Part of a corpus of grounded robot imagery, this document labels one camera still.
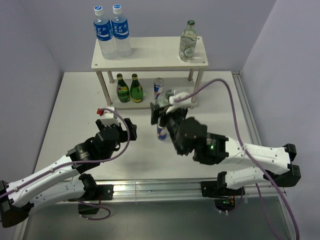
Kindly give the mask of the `clear glass bottle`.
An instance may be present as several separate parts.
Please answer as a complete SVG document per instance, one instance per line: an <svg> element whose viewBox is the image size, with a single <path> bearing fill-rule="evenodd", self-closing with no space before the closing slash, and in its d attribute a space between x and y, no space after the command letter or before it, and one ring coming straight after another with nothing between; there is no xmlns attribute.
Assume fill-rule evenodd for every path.
<svg viewBox="0 0 320 240"><path fill-rule="evenodd" d="M184 61L190 61L195 53L197 44L197 33L195 30L195 21L188 20L187 27L180 36L179 58Z"/></svg>
<svg viewBox="0 0 320 240"><path fill-rule="evenodd" d="M162 92L156 99L156 105L158 105L160 108L164 108L167 106L171 106L171 98L174 96L174 90L169 89L164 92Z"/></svg>

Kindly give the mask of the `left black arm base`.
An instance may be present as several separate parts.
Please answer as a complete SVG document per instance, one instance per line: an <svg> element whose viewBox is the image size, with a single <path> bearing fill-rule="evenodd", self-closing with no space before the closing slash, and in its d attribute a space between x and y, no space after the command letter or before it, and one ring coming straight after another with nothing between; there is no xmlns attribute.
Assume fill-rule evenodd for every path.
<svg viewBox="0 0 320 240"><path fill-rule="evenodd" d="M114 186L112 184L99 184L85 187L81 197L69 199L71 202L80 201L110 201L113 198Z"/></svg>

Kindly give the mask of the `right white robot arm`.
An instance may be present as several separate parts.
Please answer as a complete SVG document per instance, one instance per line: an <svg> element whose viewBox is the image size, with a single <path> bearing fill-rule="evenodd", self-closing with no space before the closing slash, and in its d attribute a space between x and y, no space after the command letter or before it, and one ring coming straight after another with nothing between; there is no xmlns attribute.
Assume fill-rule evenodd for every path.
<svg viewBox="0 0 320 240"><path fill-rule="evenodd" d="M241 144L228 136L208 132L205 124L194 117L186 117L186 107L171 109L170 105L151 104L152 125L167 128L178 155L193 153L192 159L203 165L237 164L243 169L218 173L215 187L222 195L245 185L274 182L276 186L294 187L301 179L298 165L293 164L297 155L295 145L265 147Z"/></svg>

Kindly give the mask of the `green glass bottle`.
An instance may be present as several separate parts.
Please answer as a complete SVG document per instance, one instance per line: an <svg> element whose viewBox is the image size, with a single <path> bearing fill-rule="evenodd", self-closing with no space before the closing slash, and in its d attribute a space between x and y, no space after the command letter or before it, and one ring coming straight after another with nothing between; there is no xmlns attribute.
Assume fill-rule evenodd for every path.
<svg viewBox="0 0 320 240"><path fill-rule="evenodd" d="M117 97L122 103L127 103L130 101L130 90L128 85L123 79L123 75L118 73L117 77L117 86L116 86L116 93Z"/></svg>
<svg viewBox="0 0 320 240"><path fill-rule="evenodd" d="M144 92L138 80L138 75L136 73L133 73L131 78L132 78L132 83L130 86L130 96L133 102L141 103L144 99Z"/></svg>

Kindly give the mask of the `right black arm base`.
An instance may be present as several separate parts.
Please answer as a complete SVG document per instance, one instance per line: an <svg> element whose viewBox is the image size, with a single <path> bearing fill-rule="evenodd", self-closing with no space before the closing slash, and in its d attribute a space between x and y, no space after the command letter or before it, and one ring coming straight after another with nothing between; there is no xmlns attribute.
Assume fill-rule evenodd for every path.
<svg viewBox="0 0 320 240"><path fill-rule="evenodd" d="M201 194L202 197L206 198L227 198L227 197L233 197L233 196L244 196L245 190L244 188L238 188L238 189L228 189L228 188L222 188L218 189L217 181L201 181Z"/></svg>

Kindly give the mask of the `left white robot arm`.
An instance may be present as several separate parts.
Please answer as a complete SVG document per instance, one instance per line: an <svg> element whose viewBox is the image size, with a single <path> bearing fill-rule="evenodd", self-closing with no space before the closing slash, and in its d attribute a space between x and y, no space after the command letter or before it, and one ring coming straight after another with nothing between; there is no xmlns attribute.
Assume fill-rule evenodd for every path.
<svg viewBox="0 0 320 240"><path fill-rule="evenodd" d="M130 118L98 119L98 133L77 144L51 165L23 179L0 182L0 223L10 228L41 208L64 201L84 204L96 197L98 186L88 170L115 160L137 139Z"/></svg>

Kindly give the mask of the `red silver can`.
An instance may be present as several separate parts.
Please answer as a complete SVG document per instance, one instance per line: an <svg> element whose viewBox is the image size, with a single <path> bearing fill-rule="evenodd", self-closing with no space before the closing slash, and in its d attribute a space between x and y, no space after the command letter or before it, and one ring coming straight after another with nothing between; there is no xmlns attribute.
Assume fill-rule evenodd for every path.
<svg viewBox="0 0 320 240"><path fill-rule="evenodd" d="M157 131L157 139L158 140L164 141L167 138L168 130L166 127L163 127L163 126L160 126L159 124L157 124L156 131Z"/></svg>

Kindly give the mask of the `blue silver can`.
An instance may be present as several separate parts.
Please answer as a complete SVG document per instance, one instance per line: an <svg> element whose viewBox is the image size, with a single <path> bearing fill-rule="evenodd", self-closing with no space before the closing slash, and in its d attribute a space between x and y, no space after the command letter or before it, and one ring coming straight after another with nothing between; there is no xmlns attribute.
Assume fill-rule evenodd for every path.
<svg viewBox="0 0 320 240"><path fill-rule="evenodd" d="M165 82L163 78L157 77L153 80L153 92L155 100L164 92L164 85Z"/></svg>

